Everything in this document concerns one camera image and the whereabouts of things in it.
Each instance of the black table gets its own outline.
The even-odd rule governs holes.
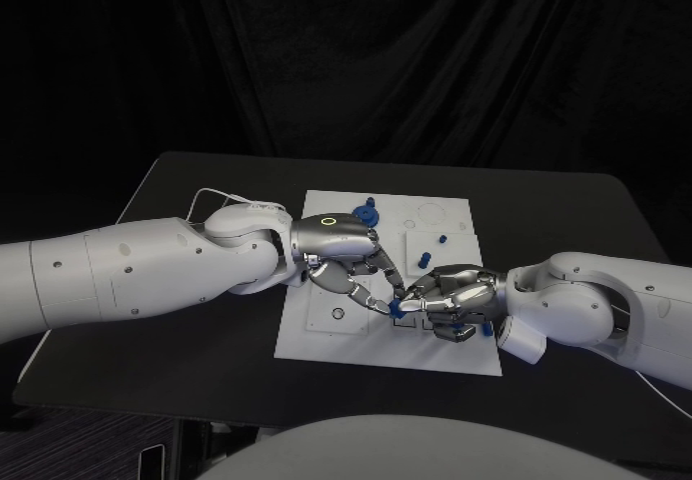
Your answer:
[[[469,198],[498,270],[563,251],[667,262],[628,190],[606,175],[166,153],[123,221],[185,217],[202,187],[280,202],[296,217],[308,189]],[[632,371],[579,348],[551,342],[537,365],[501,351],[499,378],[274,359],[286,288],[54,331],[16,402],[274,427],[374,413],[439,416],[608,459],[692,465],[692,422]],[[692,406],[690,392],[662,389]]]

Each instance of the white board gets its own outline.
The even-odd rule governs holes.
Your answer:
[[[407,286],[436,266],[482,265],[469,201],[458,198],[410,197],[373,193],[309,190],[303,217],[351,213],[375,199],[380,242],[397,264]],[[440,243],[440,235],[447,242]],[[433,255],[429,268],[419,268],[423,251]],[[393,287],[380,272],[360,276],[377,298],[393,300]],[[345,296],[324,291],[312,282],[287,289],[279,332],[277,358],[479,375],[502,375],[495,337],[481,329],[460,344],[436,338],[426,314],[393,319],[362,308]]]

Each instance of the black backdrop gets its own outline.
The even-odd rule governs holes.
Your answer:
[[[113,223],[189,150],[612,173],[692,265],[690,1],[0,8],[0,242]]]

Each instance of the white cable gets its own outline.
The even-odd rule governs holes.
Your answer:
[[[622,308],[616,307],[615,305],[610,306],[615,308],[619,312],[623,312],[626,315],[631,315],[631,312],[623,310]],[[646,377],[642,375],[642,372],[638,372],[635,370],[635,373],[639,375],[645,383],[652,387],[652,390],[659,394],[661,398],[674,406],[674,408],[692,420],[692,415],[675,404],[675,402],[661,393],[661,390],[654,386],[652,382],[646,379]]]
[[[195,203],[198,202],[198,197],[202,192],[213,192],[218,193],[220,195],[224,195],[227,197],[227,200],[224,201],[224,206],[227,206],[228,200],[236,200],[237,202],[243,203],[257,203],[259,205],[272,205],[273,207],[279,207],[282,210],[286,210],[286,207],[274,202],[259,202],[256,200],[249,200],[247,198],[241,197],[240,195],[234,195],[233,193],[225,193],[220,190],[215,190],[214,188],[201,188],[198,190],[198,193],[195,194],[195,198],[192,199],[192,205],[191,205],[191,210],[188,211],[188,217],[185,218],[185,221],[191,221],[191,216],[192,216],[192,211],[195,209]]]

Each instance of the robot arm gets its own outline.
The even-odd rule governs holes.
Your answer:
[[[498,346],[530,363],[550,338],[692,389],[691,285],[690,268],[561,253],[507,276],[473,265],[436,269],[400,308],[429,311],[436,334],[456,341],[476,316],[507,316]],[[629,303],[628,329],[615,325],[609,289]]]
[[[312,228],[332,217],[329,229]],[[318,285],[388,314],[341,263],[355,270],[349,262],[381,259],[377,233],[354,215],[332,217],[293,222],[282,208],[243,203],[218,210],[200,231],[168,218],[0,245],[0,343],[77,323],[161,315],[227,290],[300,286],[306,269]],[[403,292],[397,270],[383,266]]]

